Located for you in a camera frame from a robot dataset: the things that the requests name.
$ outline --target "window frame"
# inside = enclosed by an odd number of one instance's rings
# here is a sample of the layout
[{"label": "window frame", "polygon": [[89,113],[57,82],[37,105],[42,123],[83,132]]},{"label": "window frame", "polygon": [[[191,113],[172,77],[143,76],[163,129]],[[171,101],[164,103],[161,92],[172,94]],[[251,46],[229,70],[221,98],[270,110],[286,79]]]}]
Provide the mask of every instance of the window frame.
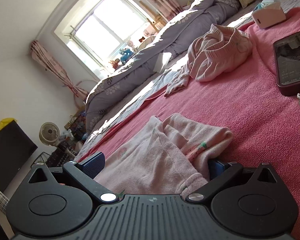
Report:
[{"label": "window frame", "polygon": [[[109,58],[115,57],[120,49],[123,49],[127,46],[127,42],[130,40],[131,36],[135,33],[130,33],[129,36],[122,40],[113,30],[111,30],[101,19],[99,19],[95,14],[95,9],[105,0],[100,0],[91,10],[86,14],[86,16],[79,22],[79,24],[73,28],[72,32],[70,33],[71,39],[83,49],[93,60],[95,60],[101,68],[103,68],[108,74],[114,72],[113,68],[105,65],[103,60],[92,50],[89,48],[87,44],[84,43],[77,35],[76,32],[80,29],[80,27],[85,23],[85,21],[90,17],[93,16],[117,41],[119,41],[119,45],[115,48],[115,50],[109,55]],[[144,23],[147,23],[146,16],[138,10],[133,4],[131,4],[128,0],[121,0],[125,5],[127,5],[134,13],[136,13],[141,19],[143,19]]]}]

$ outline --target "ceiling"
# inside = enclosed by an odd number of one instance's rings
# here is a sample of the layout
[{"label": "ceiling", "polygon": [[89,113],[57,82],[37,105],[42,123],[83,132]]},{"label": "ceiling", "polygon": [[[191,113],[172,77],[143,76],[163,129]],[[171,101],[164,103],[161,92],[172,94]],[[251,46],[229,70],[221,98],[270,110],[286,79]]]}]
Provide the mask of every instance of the ceiling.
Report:
[{"label": "ceiling", "polygon": [[26,55],[61,0],[0,0],[0,61]]}]

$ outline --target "window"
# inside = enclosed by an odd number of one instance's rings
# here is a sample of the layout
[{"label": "window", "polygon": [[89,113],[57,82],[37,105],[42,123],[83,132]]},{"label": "window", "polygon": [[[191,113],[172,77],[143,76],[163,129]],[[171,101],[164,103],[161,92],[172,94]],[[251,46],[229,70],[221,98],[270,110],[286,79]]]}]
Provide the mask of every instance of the window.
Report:
[{"label": "window", "polygon": [[132,3],[100,0],[71,32],[67,46],[101,78],[114,72],[108,62],[120,58],[120,49],[130,40],[138,46],[143,36],[147,17]]}]

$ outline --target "phone screen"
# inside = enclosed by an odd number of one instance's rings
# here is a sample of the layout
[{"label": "phone screen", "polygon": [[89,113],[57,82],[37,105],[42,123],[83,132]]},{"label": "phone screen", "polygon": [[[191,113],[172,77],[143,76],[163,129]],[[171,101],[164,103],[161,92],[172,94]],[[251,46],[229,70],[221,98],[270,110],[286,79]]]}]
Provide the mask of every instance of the phone screen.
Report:
[{"label": "phone screen", "polygon": [[281,85],[300,81],[300,32],[274,43]]}]

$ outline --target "pink clothing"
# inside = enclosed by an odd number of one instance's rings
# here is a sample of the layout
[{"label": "pink clothing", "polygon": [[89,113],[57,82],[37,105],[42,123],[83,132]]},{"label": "pink clothing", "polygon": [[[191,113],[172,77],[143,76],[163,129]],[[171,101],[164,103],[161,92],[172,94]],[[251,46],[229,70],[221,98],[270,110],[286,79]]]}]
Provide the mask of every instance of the pink clothing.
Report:
[{"label": "pink clothing", "polygon": [[117,194],[181,194],[185,198],[209,181],[208,159],[216,158],[232,138],[228,128],[194,122],[180,114],[163,122],[152,116],[106,160],[95,180]]},{"label": "pink clothing", "polygon": [[210,82],[190,80],[188,89],[167,98],[163,88],[91,152],[98,149],[111,156],[152,115],[164,120],[180,113],[196,122],[228,127],[234,139],[219,158],[246,167],[272,163],[298,203],[292,235],[300,240],[300,105],[296,96],[284,97],[277,88],[272,47],[278,39],[300,31],[300,8],[291,9],[285,22],[271,28],[261,30],[254,22],[244,27],[253,44],[246,62]]},{"label": "pink clothing", "polygon": [[236,28],[212,24],[210,31],[194,40],[188,50],[188,61],[168,84],[164,96],[187,87],[189,77],[205,82],[241,65],[252,53],[249,36]]}]

